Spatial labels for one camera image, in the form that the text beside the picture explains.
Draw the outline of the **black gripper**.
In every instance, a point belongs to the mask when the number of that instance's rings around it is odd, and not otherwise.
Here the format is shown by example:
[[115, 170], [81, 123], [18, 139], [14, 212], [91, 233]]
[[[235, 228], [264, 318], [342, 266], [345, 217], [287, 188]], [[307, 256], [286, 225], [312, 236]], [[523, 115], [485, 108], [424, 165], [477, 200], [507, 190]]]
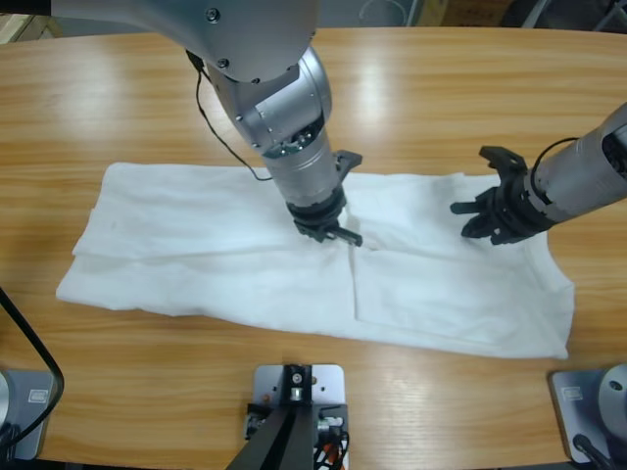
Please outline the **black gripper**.
[[300, 234], [308, 236], [318, 243], [340, 238], [352, 246], [362, 245], [359, 233], [341, 227], [338, 218], [346, 205], [343, 193], [332, 193], [327, 199], [307, 207], [287, 204]]
[[511, 176], [475, 198], [450, 205], [453, 214], [476, 213], [461, 230], [470, 239], [489, 238], [493, 245], [513, 244], [547, 231], [552, 222], [530, 202], [526, 174]]

